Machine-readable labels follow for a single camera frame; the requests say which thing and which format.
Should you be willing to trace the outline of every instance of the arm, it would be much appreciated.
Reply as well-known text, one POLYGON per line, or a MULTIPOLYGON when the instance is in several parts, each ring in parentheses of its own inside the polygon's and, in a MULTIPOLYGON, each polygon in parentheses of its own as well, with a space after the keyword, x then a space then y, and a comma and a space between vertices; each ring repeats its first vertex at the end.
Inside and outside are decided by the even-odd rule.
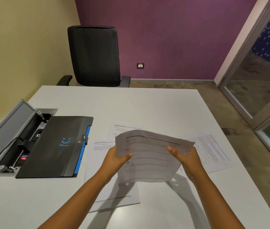
POLYGON ((98 172, 89 179, 57 212, 39 229, 77 229, 85 219, 102 188, 111 180, 133 154, 119 158, 116 147, 109 149, 98 172))
POLYGON ((181 162, 187 176, 195 185, 211 228, 245 229, 208 177, 195 147, 185 155, 172 147, 167 147, 167 150, 181 162))

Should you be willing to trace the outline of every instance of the left hand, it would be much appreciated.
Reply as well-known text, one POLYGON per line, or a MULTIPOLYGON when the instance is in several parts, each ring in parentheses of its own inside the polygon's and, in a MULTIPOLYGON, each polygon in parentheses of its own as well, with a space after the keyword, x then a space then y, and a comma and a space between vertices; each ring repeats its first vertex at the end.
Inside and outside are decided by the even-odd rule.
POLYGON ((116 146, 110 148, 104 158, 102 166, 98 173, 106 179, 108 183, 118 170, 133 156, 132 153, 126 154, 123 157, 118 157, 116 146))

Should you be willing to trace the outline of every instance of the chair armrest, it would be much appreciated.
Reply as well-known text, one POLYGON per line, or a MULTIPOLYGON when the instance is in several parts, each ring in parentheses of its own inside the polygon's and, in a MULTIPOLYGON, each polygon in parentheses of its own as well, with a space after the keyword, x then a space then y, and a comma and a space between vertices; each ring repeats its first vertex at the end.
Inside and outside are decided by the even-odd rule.
POLYGON ((120 88, 128 88, 130 86, 131 77, 130 76, 123 76, 120 81, 120 88))
POLYGON ((64 75, 57 83, 57 86, 69 86, 71 79, 72 75, 64 75))

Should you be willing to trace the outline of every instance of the black office chair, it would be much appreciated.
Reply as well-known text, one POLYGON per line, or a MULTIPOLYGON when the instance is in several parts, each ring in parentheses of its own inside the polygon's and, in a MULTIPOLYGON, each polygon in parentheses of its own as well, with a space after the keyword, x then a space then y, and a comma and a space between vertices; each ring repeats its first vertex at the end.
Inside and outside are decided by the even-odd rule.
MULTIPOLYGON (((72 66, 84 86, 129 87, 131 77, 120 79, 117 30, 106 26, 70 26, 67 29, 72 66)), ((69 86, 65 75, 58 86, 69 86)))

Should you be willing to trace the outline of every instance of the smiley face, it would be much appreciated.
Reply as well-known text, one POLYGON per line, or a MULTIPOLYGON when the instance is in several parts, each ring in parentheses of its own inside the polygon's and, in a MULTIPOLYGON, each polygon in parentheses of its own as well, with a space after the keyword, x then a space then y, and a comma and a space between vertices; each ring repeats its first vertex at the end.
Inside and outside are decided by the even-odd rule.
POLYGON ((69 141, 68 141, 68 142, 64 142, 64 140, 65 140, 65 138, 63 138, 62 143, 63 143, 63 144, 67 144, 67 143, 69 143, 69 142, 70 142, 71 138, 69 139, 69 141))

